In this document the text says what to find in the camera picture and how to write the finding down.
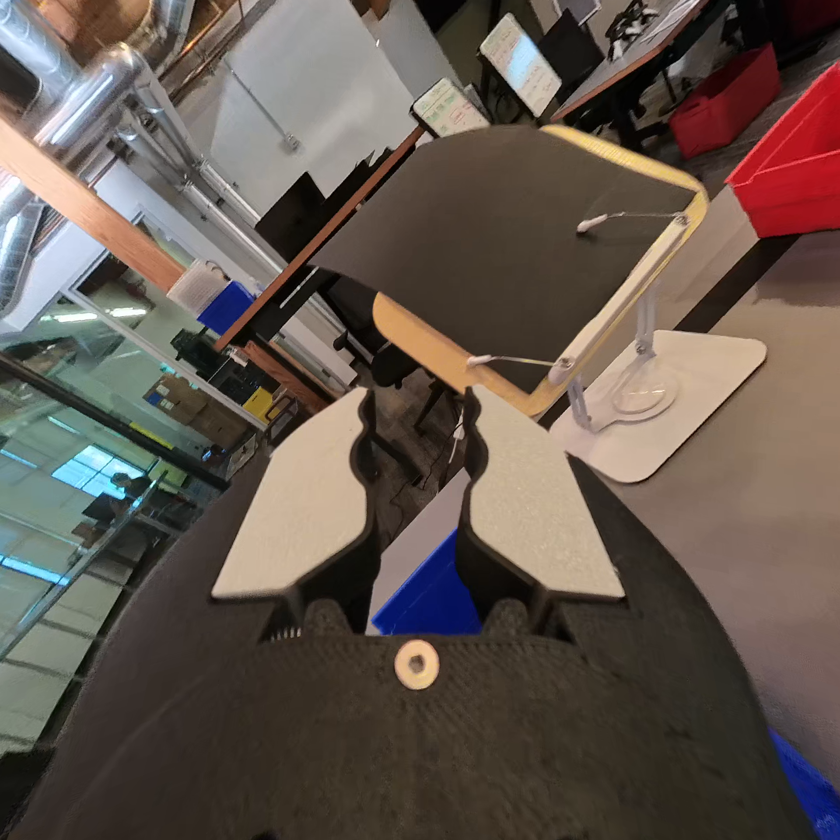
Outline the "silver air duct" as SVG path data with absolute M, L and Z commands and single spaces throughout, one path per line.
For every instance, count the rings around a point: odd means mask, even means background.
M 81 69 L 27 2 L 2 2 L 2 49 L 36 78 L 32 142 L 58 162 L 90 142 L 132 84 L 152 77 L 184 44 L 194 2 L 151 2 L 140 37 L 102 50 Z M 25 286 L 46 203 L 2 165 L 2 316 Z

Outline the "red plastic bin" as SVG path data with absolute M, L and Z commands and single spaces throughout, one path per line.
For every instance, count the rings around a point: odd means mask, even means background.
M 726 183 L 760 238 L 838 229 L 838 63 L 813 81 Z
M 731 58 L 673 111 L 668 126 L 681 158 L 689 161 L 729 145 L 780 90 L 771 43 Z

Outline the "black tangled equipment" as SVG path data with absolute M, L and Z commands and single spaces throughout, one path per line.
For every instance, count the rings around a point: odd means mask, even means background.
M 608 26 L 606 59 L 613 63 L 621 59 L 629 46 L 640 38 L 656 18 L 659 11 L 643 1 L 631 1 L 622 12 L 617 14 Z

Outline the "black office chair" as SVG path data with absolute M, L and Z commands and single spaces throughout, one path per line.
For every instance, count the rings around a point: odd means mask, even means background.
M 418 369 L 418 364 L 376 327 L 375 297 L 372 289 L 344 276 L 339 276 L 327 293 L 328 302 L 346 328 L 348 337 L 371 355 L 369 366 L 374 382 L 399 389 L 403 380 Z

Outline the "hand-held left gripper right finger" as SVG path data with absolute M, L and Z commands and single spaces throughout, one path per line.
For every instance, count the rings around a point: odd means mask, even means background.
M 550 433 L 484 385 L 464 401 L 469 483 L 456 570 L 486 621 L 501 601 L 540 625 L 560 600 L 619 603 L 626 594 L 571 462 Z

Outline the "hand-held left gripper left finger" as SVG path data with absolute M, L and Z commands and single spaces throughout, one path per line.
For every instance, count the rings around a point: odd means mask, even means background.
M 382 547 L 375 504 L 375 396 L 358 387 L 273 452 L 213 583 L 219 603 L 267 602 L 283 627 L 335 602 L 364 634 Z

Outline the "whiteboard green red writing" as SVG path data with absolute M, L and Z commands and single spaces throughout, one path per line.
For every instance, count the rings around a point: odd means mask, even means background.
M 490 127 L 490 121 L 446 77 L 437 80 L 413 102 L 411 114 L 433 139 Z

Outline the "grey top desk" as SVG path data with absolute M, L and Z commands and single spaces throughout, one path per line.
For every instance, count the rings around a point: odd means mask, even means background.
M 590 132 L 595 128 L 595 118 L 604 117 L 616 132 L 617 142 L 638 152 L 643 150 L 645 140 L 661 136 L 667 130 L 663 122 L 643 129 L 636 126 L 643 93 L 721 19 L 729 2 L 694 2 L 690 9 L 672 16 L 678 5 L 663 2 L 660 22 L 635 40 L 623 57 L 614 62 L 604 60 L 559 107 L 550 123 Z

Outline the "black board wooden rim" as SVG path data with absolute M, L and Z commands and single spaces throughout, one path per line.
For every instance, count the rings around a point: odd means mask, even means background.
M 673 249 L 699 227 L 706 189 L 687 173 L 562 126 L 508 125 L 426 143 L 311 258 L 372 289 L 374 323 L 458 392 L 482 384 L 538 418 L 670 260 L 675 220 L 588 217 L 686 213 Z M 575 367 L 491 362 L 495 354 Z

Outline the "blue plastic bin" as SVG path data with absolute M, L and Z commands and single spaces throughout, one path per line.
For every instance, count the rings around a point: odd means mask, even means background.
M 381 635 L 477 634 L 476 607 L 456 570 L 457 530 L 421 562 L 373 615 Z M 821 839 L 839 838 L 839 796 L 832 783 L 776 731 L 770 730 L 780 766 Z
M 256 296 L 248 288 L 236 280 L 231 280 L 196 315 L 196 320 L 209 331 L 221 336 L 247 312 L 255 300 Z

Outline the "white stand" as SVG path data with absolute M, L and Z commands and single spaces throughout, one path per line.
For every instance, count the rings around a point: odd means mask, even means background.
M 756 339 L 655 329 L 656 291 L 636 305 L 633 343 L 553 423 L 562 449 L 604 477 L 650 478 L 766 361 Z

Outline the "white paper sheet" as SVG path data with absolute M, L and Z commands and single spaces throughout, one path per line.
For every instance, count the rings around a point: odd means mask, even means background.
M 677 26 L 683 18 L 690 15 L 697 6 L 702 5 L 703 3 L 705 2 L 680 1 L 676 3 L 668 10 L 665 16 L 661 17 L 661 19 L 657 18 L 656 26 L 645 33 L 644 40 L 651 40 L 661 33 L 669 32 Z

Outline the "wooden beam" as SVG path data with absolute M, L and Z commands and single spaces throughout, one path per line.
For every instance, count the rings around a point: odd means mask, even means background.
M 1 118 L 1 165 L 60 215 L 163 291 L 185 269 L 77 176 Z

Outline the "black monitor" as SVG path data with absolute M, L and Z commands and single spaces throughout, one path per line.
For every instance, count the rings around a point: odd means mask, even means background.
M 314 237 L 324 194 L 305 171 L 255 224 L 255 231 L 286 261 Z

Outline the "white box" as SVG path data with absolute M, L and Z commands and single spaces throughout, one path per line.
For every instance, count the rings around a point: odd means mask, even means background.
M 230 278 L 213 261 L 195 259 L 166 297 L 198 319 L 229 282 Z

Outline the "large whiteboard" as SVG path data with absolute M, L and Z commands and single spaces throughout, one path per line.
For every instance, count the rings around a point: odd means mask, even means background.
M 496 23 L 478 47 L 478 56 L 535 120 L 550 110 L 562 80 L 512 13 Z

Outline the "white page clip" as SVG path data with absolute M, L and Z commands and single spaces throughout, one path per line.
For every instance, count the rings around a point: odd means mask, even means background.
M 552 385 L 559 385 L 565 380 L 568 371 L 575 367 L 576 359 L 572 356 L 563 356 L 551 363 L 544 360 L 534 360 L 517 356 L 482 354 L 468 357 L 466 365 L 469 368 L 475 368 L 481 365 L 490 364 L 491 362 L 509 362 L 547 368 L 549 369 L 547 374 L 549 383 Z
M 599 214 L 594 217 L 588 217 L 586 219 L 581 220 L 575 229 L 575 233 L 579 236 L 583 236 L 588 234 L 593 229 L 603 225 L 608 221 L 612 221 L 613 219 L 618 218 L 661 218 L 661 219 L 668 219 L 668 220 L 676 220 L 680 224 L 688 225 L 689 219 L 686 213 L 663 213 L 663 212 L 628 212 L 628 211 L 619 211 L 619 212 L 612 212 L 612 213 L 603 213 Z

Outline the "cardboard boxes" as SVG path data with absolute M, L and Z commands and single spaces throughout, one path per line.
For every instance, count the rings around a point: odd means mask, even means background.
M 189 380 L 172 373 L 164 373 L 143 394 L 143 399 L 186 427 L 195 427 L 199 414 L 210 405 L 209 395 L 195 388 Z

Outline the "wood-edged desk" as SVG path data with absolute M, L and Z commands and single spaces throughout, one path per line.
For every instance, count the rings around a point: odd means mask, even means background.
M 326 242 L 343 226 L 356 211 L 357 207 L 367 200 L 386 180 L 389 174 L 409 155 L 425 134 L 425 129 L 417 125 L 412 132 L 366 176 L 364 181 L 350 194 L 346 201 L 337 208 L 327 223 L 320 228 L 298 255 L 279 273 L 279 275 L 261 292 L 257 299 L 234 321 L 234 323 L 215 342 L 217 352 L 224 351 L 228 345 L 235 343 L 240 333 L 249 327 L 260 311 L 273 302 L 278 295 L 283 299 L 289 297 L 294 286 L 292 282 L 309 264 L 314 255 Z

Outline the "black standing panel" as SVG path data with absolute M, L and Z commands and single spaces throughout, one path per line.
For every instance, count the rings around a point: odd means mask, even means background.
M 539 40 L 537 48 L 561 81 L 561 88 L 572 91 L 601 65 L 605 56 L 592 33 L 578 24 L 570 9 Z

